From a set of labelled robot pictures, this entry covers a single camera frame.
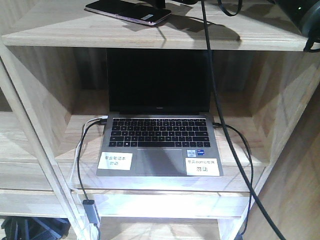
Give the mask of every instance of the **white label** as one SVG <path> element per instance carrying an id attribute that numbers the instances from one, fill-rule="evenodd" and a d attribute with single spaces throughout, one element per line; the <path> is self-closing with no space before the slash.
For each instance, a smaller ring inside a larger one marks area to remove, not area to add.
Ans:
<path id="1" fill-rule="evenodd" d="M 185 159 L 186 174 L 189 176 L 220 176 L 216 158 Z"/>
<path id="2" fill-rule="evenodd" d="M 130 170 L 132 153 L 102 152 L 98 169 Z"/>

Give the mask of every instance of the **speaker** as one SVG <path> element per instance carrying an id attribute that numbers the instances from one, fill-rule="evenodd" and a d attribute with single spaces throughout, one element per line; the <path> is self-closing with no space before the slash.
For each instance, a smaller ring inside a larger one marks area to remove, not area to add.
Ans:
<path id="1" fill-rule="evenodd" d="M 304 51 L 320 52 L 311 50 L 314 43 L 320 43 L 320 0 L 275 0 L 275 3 L 308 38 Z"/>

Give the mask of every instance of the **cable plug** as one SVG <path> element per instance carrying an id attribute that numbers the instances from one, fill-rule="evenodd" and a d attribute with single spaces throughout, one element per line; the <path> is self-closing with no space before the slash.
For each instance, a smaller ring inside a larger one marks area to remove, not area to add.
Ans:
<path id="1" fill-rule="evenodd" d="M 101 116 L 101 119 L 98 121 L 99 125 L 106 125 L 108 122 L 108 115 Z"/>
<path id="2" fill-rule="evenodd" d="M 83 200 L 82 205 L 84 207 L 85 214 L 91 224 L 99 224 L 100 218 L 98 214 L 98 210 L 95 204 L 95 200 Z"/>

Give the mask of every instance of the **touchpad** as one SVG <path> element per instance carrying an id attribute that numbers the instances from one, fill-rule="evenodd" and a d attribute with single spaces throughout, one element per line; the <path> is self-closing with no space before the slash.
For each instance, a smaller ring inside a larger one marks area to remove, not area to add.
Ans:
<path id="1" fill-rule="evenodd" d="M 136 173 L 145 175 L 183 175 L 181 149 L 138 149 Z"/>

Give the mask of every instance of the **sticker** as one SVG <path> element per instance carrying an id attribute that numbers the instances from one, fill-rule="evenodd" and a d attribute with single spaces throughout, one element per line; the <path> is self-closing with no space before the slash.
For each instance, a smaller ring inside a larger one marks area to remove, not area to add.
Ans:
<path id="1" fill-rule="evenodd" d="M 188 156 L 188 158 L 195 158 L 197 156 L 196 150 L 187 150 L 186 155 Z"/>
<path id="2" fill-rule="evenodd" d="M 203 149 L 198 149 L 198 150 L 196 151 L 196 153 L 197 153 L 199 156 L 203 156 L 203 155 L 205 155 L 205 150 L 203 150 Z"/>
<path id="3" fill-rule="evenodd" d="M 151 18 L 152 16 L 153 16 L 152 14 L 148 14 L 148 15 L 140 18 L 140 19 L 141 19 L 141 20 L 147 20 L 147 19 Z"/>
<path id="4" fill-rule="evenodd" d="M 132 153 L 102 152 L 98 169 L 130 170 Z"/>
<path id="5" fill-rule="evenodd" d="M 216 158 L 185 159 L 186 174 L 189 176 L 220 176 Z"/>

